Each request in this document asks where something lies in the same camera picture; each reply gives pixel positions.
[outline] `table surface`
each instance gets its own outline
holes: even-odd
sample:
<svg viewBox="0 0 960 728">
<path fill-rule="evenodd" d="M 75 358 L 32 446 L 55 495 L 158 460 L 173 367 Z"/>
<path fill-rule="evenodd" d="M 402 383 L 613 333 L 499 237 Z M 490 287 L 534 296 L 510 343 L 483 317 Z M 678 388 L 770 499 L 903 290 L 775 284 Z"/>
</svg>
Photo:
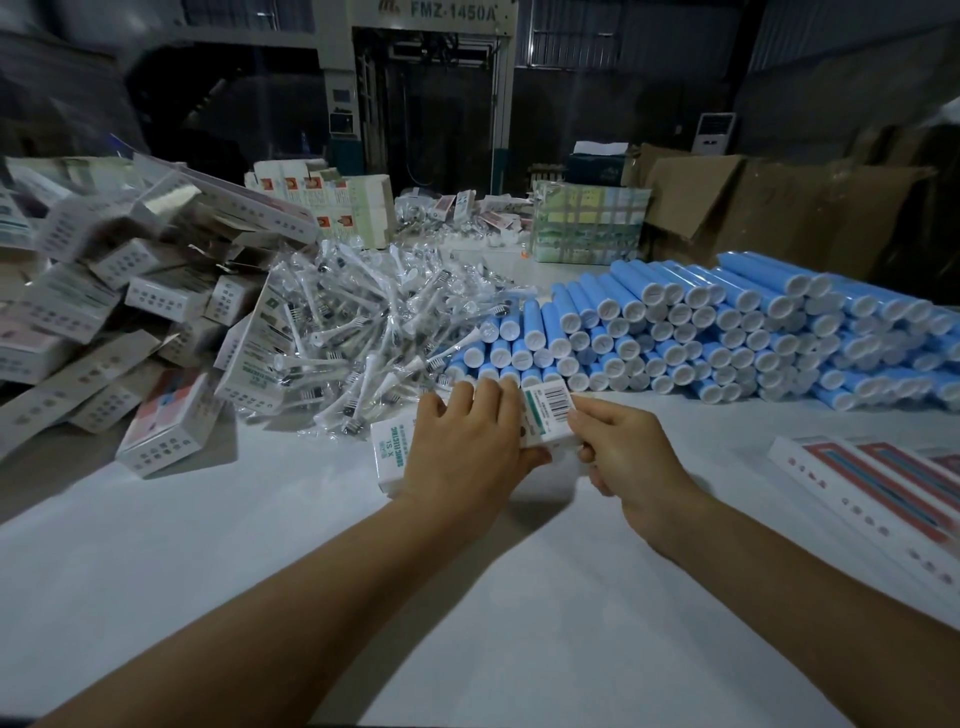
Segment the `table surface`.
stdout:
<svg viewBox="0 0 960 728">
<path fill-rule="evenodd" d="M 541 284 L 577 271 L 509 253 L 488 259 Z M 943 443 L 955 417 L 840 415 L 814 400 L 711 407 L 679 394 L 607 396 L 656 412 L 684 465 L 727 503 L 960 626 L 765 460 L 776 434 Z M 51 710 L 383 505 L 369 442 L 299 435 L 299 425 L 247 425 L 225 413 L 207 449 L 145 480 L 110 462 L 119 430 L 92 437 L 55 428 L 0 464 L 0 715 Z M 570 498 L 511 504 L 373 640 L 315 721 L 848 725 L 772 647 L 637 538 L 572 455 L 531 477 L 535 490 Z"/>
</svg>

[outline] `hand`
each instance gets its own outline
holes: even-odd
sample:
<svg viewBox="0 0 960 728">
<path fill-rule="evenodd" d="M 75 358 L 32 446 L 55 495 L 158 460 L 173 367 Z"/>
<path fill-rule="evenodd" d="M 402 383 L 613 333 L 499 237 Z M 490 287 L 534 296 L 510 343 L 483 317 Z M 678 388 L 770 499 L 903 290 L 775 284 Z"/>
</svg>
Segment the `hand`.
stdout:
<svg viewBox="0 0 960 728">
<path fill-rule="evenodd" d="M 523 399 L 516 385 L 459 382 L 449 404 L 420 398 L 401 499 L 453 519 L 470 536 L 486 531 L 510 493 L 534 468 L 551 461 L 541 448 L 520 448 Z"/>
<path fill-rule="evenodd" d="M 574 395 L 567 422 L 584 441 L 580 459 L 590 482 L 618 496 L 627 523 L 658 548 L 670 522 L 710 501 L 680 464 L 656 415 L 634 407 Z"/>
</svg>

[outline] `person's left hand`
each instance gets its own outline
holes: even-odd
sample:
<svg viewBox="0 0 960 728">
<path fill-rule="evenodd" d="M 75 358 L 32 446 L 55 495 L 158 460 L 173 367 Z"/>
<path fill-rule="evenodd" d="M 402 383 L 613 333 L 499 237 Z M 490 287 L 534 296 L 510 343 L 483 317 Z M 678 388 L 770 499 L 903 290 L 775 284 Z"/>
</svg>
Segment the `person's left hand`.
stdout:
<svg viewBox="0 0 960 728">
<path fill-rule="evenodd" d="M 453 519 L 471 537 L 484 533 L 520 480 L 551 461 L 546 449 L 520 448 L 522 409 L 509 380 L 481 379 L 475 393 L 459 382 L 446 407 L 423 395 L 398 500 Z"/>
</svg>

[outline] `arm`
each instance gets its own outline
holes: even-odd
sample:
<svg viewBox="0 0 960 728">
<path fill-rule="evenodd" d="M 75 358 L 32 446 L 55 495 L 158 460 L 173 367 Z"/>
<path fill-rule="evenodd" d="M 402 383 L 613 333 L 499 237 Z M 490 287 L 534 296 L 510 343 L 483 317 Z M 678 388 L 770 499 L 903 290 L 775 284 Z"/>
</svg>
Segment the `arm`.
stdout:
<svg viewBox="0 0 960 728">
<path fill-rule="evenodd" d="M 420 400 L 397 500 L 118 668 L 37 724 L 301 726 L 377 630 L 549 461 L 518 390 Z"/>
<path fill-rule="evenodd" d="M 861 726 L 960 716 L 960 633 L 811 556 L 704 493 L 657 418 L 576 398 L 571 428 L 630 526 L 727 605 Z"/>
</svg>

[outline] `stack of blue tubes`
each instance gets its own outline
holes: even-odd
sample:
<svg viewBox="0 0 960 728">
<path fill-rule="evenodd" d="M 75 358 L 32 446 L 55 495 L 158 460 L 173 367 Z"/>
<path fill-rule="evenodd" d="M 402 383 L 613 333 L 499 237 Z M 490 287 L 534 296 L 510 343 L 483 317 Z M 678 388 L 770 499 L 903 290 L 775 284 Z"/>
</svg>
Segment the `stack of blue tubes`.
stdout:
<svg viewBox="0 0 960 728">
<path fill-rule="evenodd" d="M 709 404 L 812 396 L 837 410 L 930 400 L 960 411 L 960 317 L 754 253 L 707 269 L 616 261 L 481 327 L 453 378 L 563 378 L 571 391 L 675 389 Z"/>
</svg>

